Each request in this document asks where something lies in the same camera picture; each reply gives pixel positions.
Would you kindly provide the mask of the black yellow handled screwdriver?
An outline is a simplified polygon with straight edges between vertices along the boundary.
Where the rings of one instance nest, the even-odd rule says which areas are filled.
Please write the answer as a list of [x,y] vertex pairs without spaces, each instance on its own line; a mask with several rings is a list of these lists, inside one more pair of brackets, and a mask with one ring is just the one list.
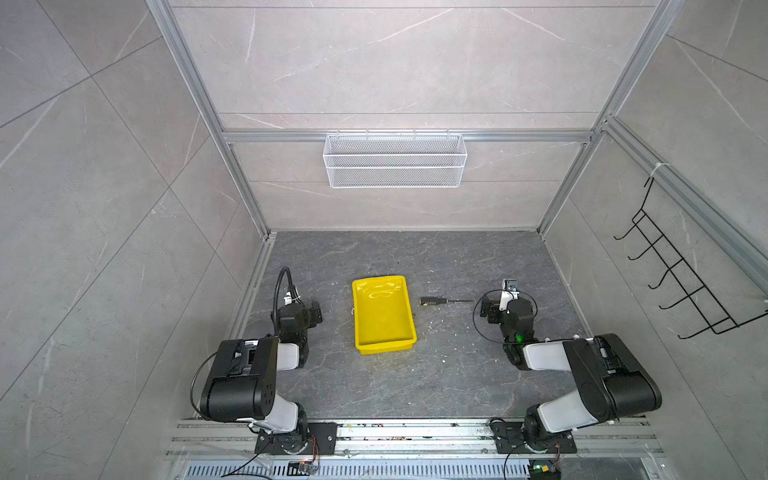
[[419,304],[421,306],[438,306],[456,303],[473,303],[471,299],[450,299],[445,297],[425,296],[421,297]]

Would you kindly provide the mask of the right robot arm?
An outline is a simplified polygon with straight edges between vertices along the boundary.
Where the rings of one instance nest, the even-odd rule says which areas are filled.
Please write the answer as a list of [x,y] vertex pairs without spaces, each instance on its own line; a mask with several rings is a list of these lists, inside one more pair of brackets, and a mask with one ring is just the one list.
[[581,427],[655,411],[661,390],[615,334],[539,340],[534,333],[537,305],[498,290],[479,301],[479,316],[500,328],[498,342],[510,363],[522,371],[572,375],[575,390],[528,408],[523,422],[528,442],[549,440]]

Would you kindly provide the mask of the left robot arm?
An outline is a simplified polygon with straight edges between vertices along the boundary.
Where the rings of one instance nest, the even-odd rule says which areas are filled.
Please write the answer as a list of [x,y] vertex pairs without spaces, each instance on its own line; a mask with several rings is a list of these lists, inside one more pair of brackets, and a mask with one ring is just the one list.
[[225,340],[200,394],[198,410],[210,421],[247,422],[275,436],[308,437],[303,407],[277,393],[277,373],[304,367],[308,330],[323,321],[318,302],[276,310],[278,333],[256,340]]

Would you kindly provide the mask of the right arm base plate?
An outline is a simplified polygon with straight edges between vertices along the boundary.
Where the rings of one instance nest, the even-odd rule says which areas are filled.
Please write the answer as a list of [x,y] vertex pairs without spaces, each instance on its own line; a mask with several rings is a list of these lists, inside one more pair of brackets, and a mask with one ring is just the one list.
[[577,447],[570,432],[534,433],[523,422],[492,419],[488,424],[500,454],[575,454]]

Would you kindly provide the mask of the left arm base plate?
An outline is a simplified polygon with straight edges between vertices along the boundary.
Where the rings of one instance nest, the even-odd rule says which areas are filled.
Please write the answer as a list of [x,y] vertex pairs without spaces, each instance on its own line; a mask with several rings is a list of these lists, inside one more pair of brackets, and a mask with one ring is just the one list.
[[334,422],[309,422],[291,433],[267,434],[259,431],[255,453],[272,455],[332,455],[335,453],[339,425]]

